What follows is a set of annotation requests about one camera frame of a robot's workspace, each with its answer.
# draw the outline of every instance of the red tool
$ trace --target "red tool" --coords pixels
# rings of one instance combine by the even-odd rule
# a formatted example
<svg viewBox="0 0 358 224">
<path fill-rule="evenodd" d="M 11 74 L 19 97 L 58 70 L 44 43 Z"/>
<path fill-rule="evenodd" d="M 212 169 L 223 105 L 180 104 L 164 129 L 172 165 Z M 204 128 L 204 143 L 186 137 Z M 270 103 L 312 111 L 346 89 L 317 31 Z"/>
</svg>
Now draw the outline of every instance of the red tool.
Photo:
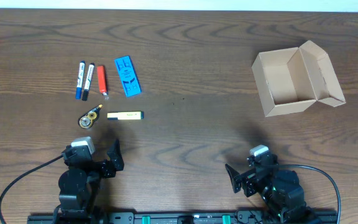
<svg viewBox="0 0 358 224">
<path fill-rule="evenodd" d="M 106 86 L 106 74 L 104 72 L 104 66 L 98 66 L 98 81 L 99 81 L 99 91 L 103 96 L 109 95 L 107 92 L 107 86 Z"/>
</svg>

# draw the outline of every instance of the box lid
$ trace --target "box lid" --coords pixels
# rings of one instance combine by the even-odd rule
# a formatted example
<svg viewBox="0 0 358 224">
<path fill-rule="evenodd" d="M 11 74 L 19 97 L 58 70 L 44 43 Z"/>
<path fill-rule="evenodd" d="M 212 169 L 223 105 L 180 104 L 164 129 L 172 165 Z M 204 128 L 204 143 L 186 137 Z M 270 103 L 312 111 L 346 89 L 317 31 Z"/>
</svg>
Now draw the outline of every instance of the box lid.
<svg viewBox="0 0 358 224">
<path fill-rule="evenodd" d="M 310 40 L 300 47 L 300 52 L 316 100 L 330 106 L 346 103 L 328 54 Z"/>
</svg>

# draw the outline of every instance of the marker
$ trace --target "marker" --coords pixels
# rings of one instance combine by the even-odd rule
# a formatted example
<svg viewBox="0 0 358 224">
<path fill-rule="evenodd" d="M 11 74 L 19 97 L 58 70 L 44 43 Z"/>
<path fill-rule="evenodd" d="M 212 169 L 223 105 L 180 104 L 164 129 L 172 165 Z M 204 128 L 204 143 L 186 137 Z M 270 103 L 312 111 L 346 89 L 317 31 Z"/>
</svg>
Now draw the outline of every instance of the marker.
<svg viewBox="0 0 358 224">
<path fill-rule="evenodd" d="M 80 62 L 80 70 L 78 71 L 78 79 L 77 79 L 77 90 L 75 92 L 75 98 L 77 100 L 81 99 L 81 91 L 82 91 L 82 80 L 84 79 L 84 71 L 85 71 L 85 62 Z"/>
<path fill-rule="evenodd" d="M 107 119 L 143 119 L 143 112 L 111 112 L 107 113 Z"/>
<path fill-rule="evenodd" d="M 98 81 L 99 81 L 99 91 L 103 96 L 108 96 L 109 93 L 107 92 L 107 86 L 106 86 L 106 74 L 104 72 L 104 66 L 98 66 Z"/>
<path fill-rule="evenodd" d="M 88 67 L 88 74 L 86 75 L 86 81 L 84 86 L 84 94 L 82 95 L 82 100 L 86 101 L 88 99 L 88 93 L 90 92 L 92 75 L 93 75 L 94 63 L 91 63 Z"/>
</svg>

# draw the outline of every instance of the yellow and black correction tape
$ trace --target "yellow and black correction tape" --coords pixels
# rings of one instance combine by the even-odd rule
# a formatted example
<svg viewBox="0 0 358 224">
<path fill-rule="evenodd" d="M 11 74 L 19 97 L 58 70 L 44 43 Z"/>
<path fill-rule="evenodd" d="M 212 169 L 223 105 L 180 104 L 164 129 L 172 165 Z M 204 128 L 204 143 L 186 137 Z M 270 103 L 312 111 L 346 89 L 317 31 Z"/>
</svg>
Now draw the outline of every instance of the yellow and black correction tape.
<svg viewBox="0 0 358 224">
<path fill-rule="evenodd" d="M 99 105 L 92 110 L 86 112 L 83 116 L 78 118 L 78 125 L 83 129 L 92 127 L 93 123 L 99 119 L 99 111 L 103 105 Z"/>
</svg>

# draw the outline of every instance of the table surface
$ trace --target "table surface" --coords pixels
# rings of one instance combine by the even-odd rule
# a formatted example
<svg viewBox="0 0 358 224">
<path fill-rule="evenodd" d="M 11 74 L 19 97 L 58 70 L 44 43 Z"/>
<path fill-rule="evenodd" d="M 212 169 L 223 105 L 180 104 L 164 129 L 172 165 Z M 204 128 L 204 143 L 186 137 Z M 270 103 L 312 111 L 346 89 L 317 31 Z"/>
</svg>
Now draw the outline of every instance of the table surface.
<svg viewBox="0 0 358 224">
<path fill-rule="evenodd" d="M 331 58 L 347 103 L 265 118 L 251 65 L 267 50 L 312 40 Z M 126 98 L 113 59 L 130 55 L 142 94 Z M 105 65 L 109 99 L 94 75 L 75 100 L 78 64 Z M 77 119 L 103 104 L 89 130 Z M 109 111 L 144 111 L 108 121 Z M 105 180 L 98 203 L 137 212 L 236 210 L 264 205 L 234 194 L 224 164 L 247 170 L 249 149 L 282 164 L 318 167 L 336 181 L 342 223 L 358 223 L 358 14 L 0 9 L 0 194 L 18 175 L 91 136 L 96 160 L 121 141 L 125 169 Z M 8 223 L 51 213 L 63 161 L 23 178 L 5 196 Z M 296 170 L 308 205 L 336 209 L 329 180 Z"/>
</svg>

